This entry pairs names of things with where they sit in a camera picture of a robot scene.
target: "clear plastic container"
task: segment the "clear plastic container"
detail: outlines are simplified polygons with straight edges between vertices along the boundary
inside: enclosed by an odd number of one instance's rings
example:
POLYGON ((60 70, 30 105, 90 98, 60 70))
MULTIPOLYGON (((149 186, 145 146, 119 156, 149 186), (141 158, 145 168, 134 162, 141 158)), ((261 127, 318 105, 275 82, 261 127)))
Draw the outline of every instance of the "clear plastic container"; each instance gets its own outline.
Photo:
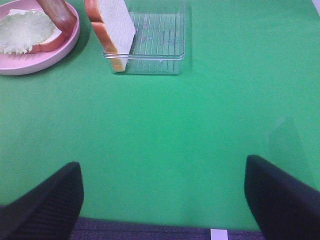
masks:
POLYGON ((115 74, 176 75, 185 55, 186 0, 125 0, 136 34, 129 54, 111 54, 127 59, 125 71, 115 74))

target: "white bread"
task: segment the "white bread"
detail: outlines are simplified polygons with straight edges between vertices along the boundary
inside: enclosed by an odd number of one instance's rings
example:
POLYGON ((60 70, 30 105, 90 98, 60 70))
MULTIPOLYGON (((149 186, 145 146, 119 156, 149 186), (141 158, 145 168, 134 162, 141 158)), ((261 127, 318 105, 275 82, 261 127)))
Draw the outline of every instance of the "white bread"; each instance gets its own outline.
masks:
MULTIPOLYGON (((21 14, 24 15, 28 10, 24 9, 10 9, 8 16, 21 14)), ((53 33, 45 41, 40 42, 39 44, 33 45, 32 50, 27 52, 28 54, 35 54, 38 52, 50 52, 57 49, 65 41, 66 35, 62 33, 56 26, 53 30, 53 33)))
MULTIPOLYGON (((100 43, 109 54, 129 54, 136 28, 124 0, 84 0, 86 13, 100 43)), ((127 60, 111 58, 115 72, 126 69, 127 60)))

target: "pink round plate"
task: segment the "pink round plate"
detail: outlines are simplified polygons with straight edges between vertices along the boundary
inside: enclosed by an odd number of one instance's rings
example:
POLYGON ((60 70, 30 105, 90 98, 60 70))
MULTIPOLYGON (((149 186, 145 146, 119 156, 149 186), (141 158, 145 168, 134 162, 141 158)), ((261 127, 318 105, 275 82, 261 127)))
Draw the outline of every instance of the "pink round plate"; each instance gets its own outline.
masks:
MULTIPOLYGON (((76 45, 80 35, 80 21, 76 9, 67 2, 77 21, 69 39, 56 50, 35 54, 0 54, 0 75, 24 75, 46 69, 63 59, 76 45)), ((42 10, 36 0, 15 0, 0 5, 0 20, 10 9, 42 10)))

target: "pink plate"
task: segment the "pink plate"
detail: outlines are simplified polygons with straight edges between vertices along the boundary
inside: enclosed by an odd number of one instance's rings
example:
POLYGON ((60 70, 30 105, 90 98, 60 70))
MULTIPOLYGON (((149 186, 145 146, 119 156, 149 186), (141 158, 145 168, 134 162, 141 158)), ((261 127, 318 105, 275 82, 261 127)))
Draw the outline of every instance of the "pink plate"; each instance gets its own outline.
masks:
MULTIPOLYGON (((67 2, 77 21, 69 39, 56 50, 35 54, 0 54, 0 75, 24 75, 46 69, 63 59, 76 45, 80 35, 80 21, 76 9, 67 2)), ((15 0, 0 6, 0 20, 10 9, 42 10, 36 0, 15 0)))

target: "green tablecloth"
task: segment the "green tablecloth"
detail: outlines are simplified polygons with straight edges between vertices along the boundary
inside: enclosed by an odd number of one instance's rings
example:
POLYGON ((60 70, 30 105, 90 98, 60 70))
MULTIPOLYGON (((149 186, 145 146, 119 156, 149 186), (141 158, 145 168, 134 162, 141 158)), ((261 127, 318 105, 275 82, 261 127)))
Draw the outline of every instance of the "green tablecloth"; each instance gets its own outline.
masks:
POLYGON ((320 189, 311 0, 189 0, 177 76, 112 74, 83 1, 69 2, 81 25, 72 52, 0 76, 0 204, 69 161, 82 167, 81 215, 108 220, 256 230, 249 154, 320 189))

